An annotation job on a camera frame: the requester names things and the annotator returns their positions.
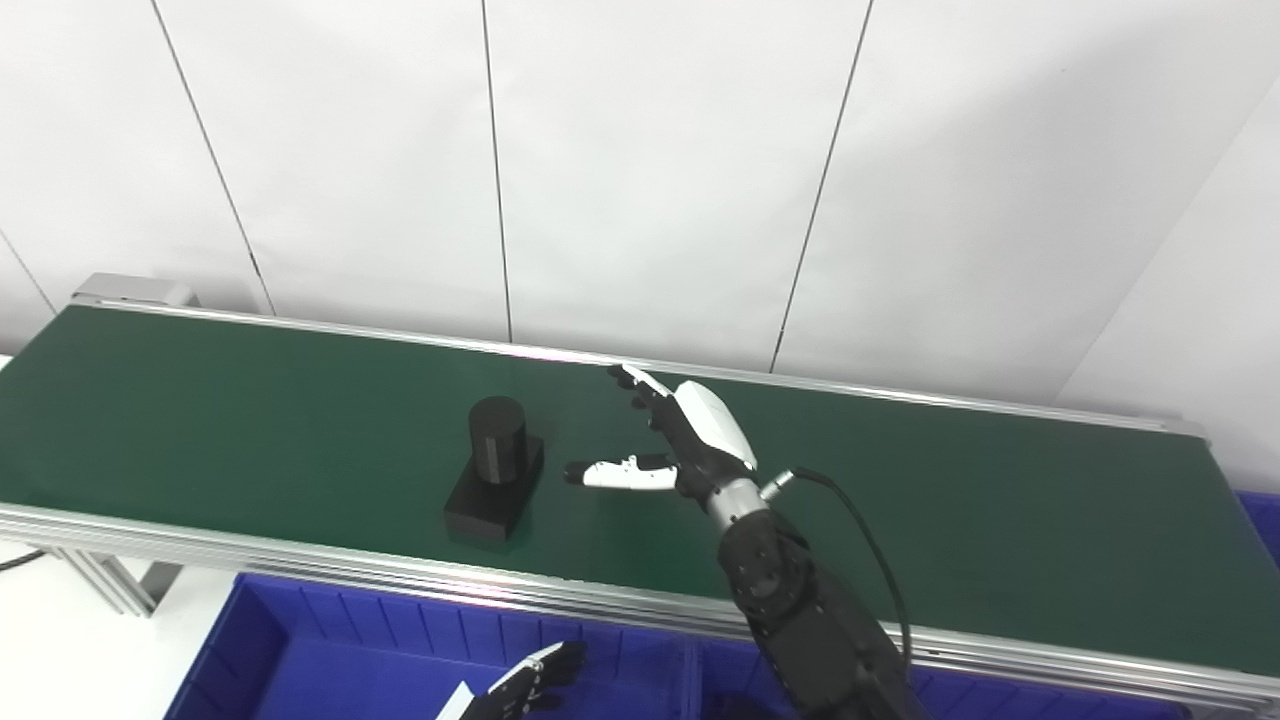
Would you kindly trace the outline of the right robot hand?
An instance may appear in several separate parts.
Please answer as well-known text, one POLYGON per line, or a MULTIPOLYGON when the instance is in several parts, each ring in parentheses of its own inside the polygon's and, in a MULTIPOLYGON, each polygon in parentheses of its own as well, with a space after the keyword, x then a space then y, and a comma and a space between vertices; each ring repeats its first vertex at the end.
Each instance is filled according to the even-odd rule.
POLYGON ((575 461, 564 466, 571 486, 640 492, 675 491, 705 505, 733 486, 756 484, 754 450, 723 400, 708 387, 684 380, 669 388, 643 369, 607 369, 632 405, 649 411, 648 427, 669 446, 664 454, 631 454, 616 460, 575 461))

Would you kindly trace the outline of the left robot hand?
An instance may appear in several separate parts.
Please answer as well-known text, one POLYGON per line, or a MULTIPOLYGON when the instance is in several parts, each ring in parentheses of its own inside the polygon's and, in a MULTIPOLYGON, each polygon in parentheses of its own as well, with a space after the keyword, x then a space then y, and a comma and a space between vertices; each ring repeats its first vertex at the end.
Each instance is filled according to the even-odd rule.
POLYGON ((438 719, 522 719, 534 711, 558 708, 554 688, 572 685, 586 662, 588 644, 564 641, 526 656, 488 691, 475 693, 460 683, 438 719))

